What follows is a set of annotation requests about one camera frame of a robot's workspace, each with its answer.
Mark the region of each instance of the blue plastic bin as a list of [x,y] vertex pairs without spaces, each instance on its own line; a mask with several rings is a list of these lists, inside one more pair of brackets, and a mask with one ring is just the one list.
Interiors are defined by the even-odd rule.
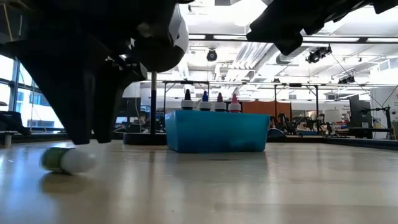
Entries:
[[269,116],[181,110],[167,114],[165,123],[167,145],[177,152],[261,152]]

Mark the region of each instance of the spotlight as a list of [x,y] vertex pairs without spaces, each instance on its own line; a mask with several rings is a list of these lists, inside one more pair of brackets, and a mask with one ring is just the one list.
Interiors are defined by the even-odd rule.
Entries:
[[209,52],[207,53],[207,61],[209,62],[214,62],[217,60],[217,53],[215,49],[210,49]]
[[326,57],[326,55],[329,55],[331,53],[332,53],[332,51],[331,51],[330,45],[329,45],[329,47],[319,47],[316,50],[312,50],[310,52],[310,55],[305,60],[308,63],[317,63],[321,59]]
[[350,76],[347,78],[347,83],[354,83],[354,82],[355,82],[354,76]]
[[347,78],[343,78],[341,80],[338,80],[337,84],[350,84],[350,83],[354,83],[354,82],[355,82],[354,76],[349,76]]

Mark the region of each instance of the blue bottle cap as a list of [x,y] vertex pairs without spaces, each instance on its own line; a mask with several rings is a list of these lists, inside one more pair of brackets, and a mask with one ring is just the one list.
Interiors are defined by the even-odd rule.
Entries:
[[207,95],[207,91],[203,92],[203,96],[201,98],[203,102],[209,102],[209,96]]

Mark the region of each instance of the pink bottle cap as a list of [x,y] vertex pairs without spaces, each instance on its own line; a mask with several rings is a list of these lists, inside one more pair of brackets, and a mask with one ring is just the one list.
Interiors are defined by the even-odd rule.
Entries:
[[218,93],[218,96],[217,96],[217,103],[222,103],[222,102],[224,102],[224,100],[223,100],[223,95],[222,95],[221,93]]
[[236,97],[236,93],[232,95],[232,103],[238,103],[238,98]]

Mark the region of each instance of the black pole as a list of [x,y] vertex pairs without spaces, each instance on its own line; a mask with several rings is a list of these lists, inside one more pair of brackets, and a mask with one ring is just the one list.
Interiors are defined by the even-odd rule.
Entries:
[[156,134],[156,77],[157,73],[152,72],[150,86],[150,134]]
[[164,83],[164,97],[163,97],[163,121],[166,121],[166,86],[167,86],[167,82]]
[[277,106],[277,102],[276,102],[276,94],[277,94],[277,92],[276,92],[276,86],[277,86],[277,85],[274,86],[274,94],[275,94],[275,119],[278,118],[278,116],[277,116],[278,111],[276,110],[276,106]]
[[318,98],[318,86],[315,85],[315,104],[317,105],[317,134],[319,134],[319,122],[318,122],[318,117],[319,117],[319,98]]
[[386,108],[386,118],[387,118],[387,128],[390,131],[390,139],[392,139],[393,132],[391,127],[390,106]]

